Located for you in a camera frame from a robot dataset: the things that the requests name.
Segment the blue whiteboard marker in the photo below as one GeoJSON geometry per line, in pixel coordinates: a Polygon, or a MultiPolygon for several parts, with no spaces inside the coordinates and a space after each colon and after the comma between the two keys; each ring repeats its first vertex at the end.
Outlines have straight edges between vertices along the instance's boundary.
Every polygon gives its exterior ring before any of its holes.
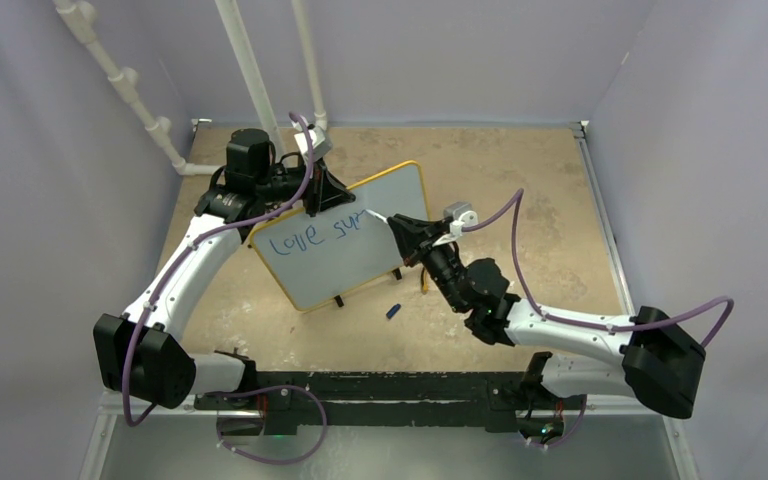
{"type": "Polygon", "coordinates": [[[384,224],[388,224],[388,218],[385,217],[384,215],[382,215],[382,214],[380,214],[380,213],[378,213],[378,212],[376,212],[374,210],[371,210],[371,209],[365,209],[364,212],[366,214],[368,214],[369,216],[371,216],[372,218],[374,218],[374,219],[376,219],[378,221],[381,221],[384,224]]]}

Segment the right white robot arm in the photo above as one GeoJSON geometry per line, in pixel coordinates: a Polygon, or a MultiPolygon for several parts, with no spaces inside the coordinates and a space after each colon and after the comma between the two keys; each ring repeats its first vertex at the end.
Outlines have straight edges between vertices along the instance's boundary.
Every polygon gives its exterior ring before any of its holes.
{"type": "Polygon", "coordinates": [[[533,306],[509,292],[494,259],[464,265],[444,221],[396,214],[385,222],[403,263],[425,268],[473,336],[488,345],[540,347],[521,381],[529,404],[614,395],[667,417],[691,417],[706,352],[663,311],[599,316],[533,306]]]}

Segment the yellow framed whiteboard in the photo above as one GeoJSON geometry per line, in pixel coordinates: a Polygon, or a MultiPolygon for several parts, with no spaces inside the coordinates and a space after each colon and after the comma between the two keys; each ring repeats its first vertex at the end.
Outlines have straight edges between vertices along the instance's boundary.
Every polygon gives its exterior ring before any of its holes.
{"type": "Polygon", "coordinates": [[[314,217],[302,208],[263,223],[249,243],[291,305],[309,311],[403,266],[390,228],[376,214],[427,220],[420,165],[405,161],[350,187],[353,202],[314,217]]]}

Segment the blue marker cap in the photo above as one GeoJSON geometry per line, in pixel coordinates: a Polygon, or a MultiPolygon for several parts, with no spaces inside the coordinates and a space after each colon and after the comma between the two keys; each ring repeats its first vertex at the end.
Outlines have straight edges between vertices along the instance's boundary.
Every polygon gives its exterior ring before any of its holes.
{"type": "Polygon", "coordinates": [[[391,307],[391,308],[390,308],[390,309],[389,309],[389,310],[386,312],[386,314],[385,314],[385,317],[386,317],[386,319],[387,319],[387,320],[391,320],[391,319],[392,319],[392,318],[393,318],[393,317],[394,317],[394,316],[395,316],[395,315],[398,313],[398,311],[399,311],[400,309],[401,309],[401,305],[400,305],[400,304],[395,304],[395,305],[393,305],[393,306],[392,306],[392,307],[391,307]]]}

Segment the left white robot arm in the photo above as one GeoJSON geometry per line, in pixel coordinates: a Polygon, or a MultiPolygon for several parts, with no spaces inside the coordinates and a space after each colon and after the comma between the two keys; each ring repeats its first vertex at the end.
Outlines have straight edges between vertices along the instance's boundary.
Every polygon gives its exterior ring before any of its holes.
{"type": "Polygon", "coordinates": [[[189,395],[213,393],[235,409],[255,402],[252,359],[221,351],[190,355],[181,339],[207,287],[257,224],[296,202],[315,216],[354,201],[325,164],[332,148],[326,131],[310,124],[295,140],[297,163],[287,166],[265,131],[232,133],[226,162],[213,172],[173,255],[122,314],[104,314],[93,328],[107,389],[164,408],[179,406],[189,395]]]}

